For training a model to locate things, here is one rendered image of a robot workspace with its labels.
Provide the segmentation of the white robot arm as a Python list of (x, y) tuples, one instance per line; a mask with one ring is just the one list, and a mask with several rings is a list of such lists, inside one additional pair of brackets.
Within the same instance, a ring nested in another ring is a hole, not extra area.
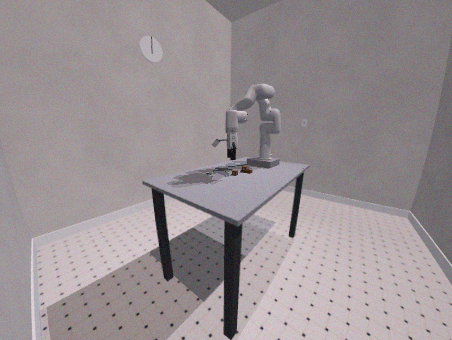
[(268, 100), (273, 98), (274, 94), (274, 88), (270, 85), (252, 85), (243, 98), (235, 103), (230, 110), (226, 111), (226, 132), (230, 133), (238, 133), (238, 123), (245, 123), (248, 120), (248, 114), (243, 110), (252, 107), (255, 100), (259, 103), (261, 120), (273, 121), (264, 122), (260, 125), (260, 152), (257, 159), (261, 160), (272, 159), (269, 155), (271, 150), (271, 137), (269, 134), (278, 134), (281, 129), (280, 112), (278, 109), (270, 109)]

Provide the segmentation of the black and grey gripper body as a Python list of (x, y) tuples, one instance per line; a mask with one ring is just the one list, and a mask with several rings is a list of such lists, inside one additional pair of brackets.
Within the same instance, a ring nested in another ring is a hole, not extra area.
[(237, 146), (237, 133), (230, 133), (230, 132), (226, 132), (227, 133), (227, 148), (231, 150), (231, 148), (233, 148), (232, 143), (235, 143), (236, 146), (236, 150), (238, 148)]

